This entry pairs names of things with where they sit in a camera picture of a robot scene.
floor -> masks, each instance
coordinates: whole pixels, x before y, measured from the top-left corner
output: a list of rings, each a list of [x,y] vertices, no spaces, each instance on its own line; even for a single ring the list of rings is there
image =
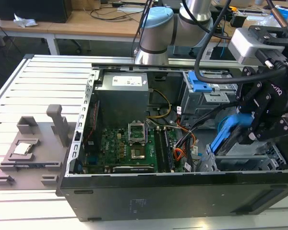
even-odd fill
[[[48,54],[47,43],[42,43],[39,38],[23,38],[23,37],[11,37],[14,43],[18,46],[21,53],[12,45],[10,39],[4,38],[5,46],[0,47],[0,88],[5,81],[9,78],[12,72],[15,70],[19,62],[22,60],[24,54]],[[104,41],[91,41],[92,50],[89,50],[88,41],[78,41],[82,47],[82,54],[85,56],[112,56],[112,57],[129,57],[131,43],[128,42],[104,42]],[[58,41],[61,55],[78,55],[76,53],[77,47],[70,40]],[[217,47],[214,52],[216,55],[214,59],[218,59],[219,53],[222,48]],[[192,58],[189,55],[190,48],[180,47],[179,55],[173,55],[173,47],[168,49],[168,56],[170,58]]]

open computer tower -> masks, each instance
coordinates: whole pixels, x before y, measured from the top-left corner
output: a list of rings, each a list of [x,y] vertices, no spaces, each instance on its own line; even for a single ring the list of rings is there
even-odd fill
[[[236,85],[198,90],[191,70],[92,67],[60,184],[80,221],[259,214],[288,196],[288,138],[235,146],[208,160],[207,145],[235,108],[195,130],[198,141],[188,156],[179,161],[173,156],[184,135],[174,128],[177,113],[180,125],[188,127],[235,101]],[[220,78],[239,71],[202,68],[206,76]],[[162,95],[171,106],[166,117]]]

aluminum extrusion table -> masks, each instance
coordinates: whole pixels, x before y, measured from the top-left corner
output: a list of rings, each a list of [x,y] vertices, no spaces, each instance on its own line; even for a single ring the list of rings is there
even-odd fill
[[[24,115],[37,122],[51,118],[49,104],[61,104],[62,115],[77,121],[91,63],[131,63],[128,57],[27,56],[0,90],[0,162]],[[193,60],[171,59],[170,64],[193,65]],[[205,66],[241,66],[234,61],[204,61]],[[288,229],[288,197],[256,216],[80,222],[64,197],[54,190],[0,191],[0,230],[7,229]]]

motherboard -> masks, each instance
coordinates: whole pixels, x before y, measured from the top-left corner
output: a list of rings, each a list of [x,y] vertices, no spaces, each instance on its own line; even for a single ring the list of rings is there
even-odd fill
[[[161,133],[167,134],[169,147],[168,151],[164,152],[166,155],[164,161],[160,159],[160,153],[156,152],[156,150],[162,148],[161,145],[165,144],[164,141],[158,139]],[[144,142],[132,142],[130,139],[143,139]],[[165,168],[175,168],[172,150],[176,142],[177,136],[174,129],[145,128],[143,132],[138,126],[132,129],[128,127],[104,128],[102,130],[100,151],[90,151],[89,148],[86,148],[83,167],[87,173],[165,172]]]

cpu chip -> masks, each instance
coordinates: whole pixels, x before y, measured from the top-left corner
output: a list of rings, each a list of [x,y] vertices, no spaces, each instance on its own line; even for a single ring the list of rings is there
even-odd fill
[[[145,159],[145,146],[131,146],[131,159]]]

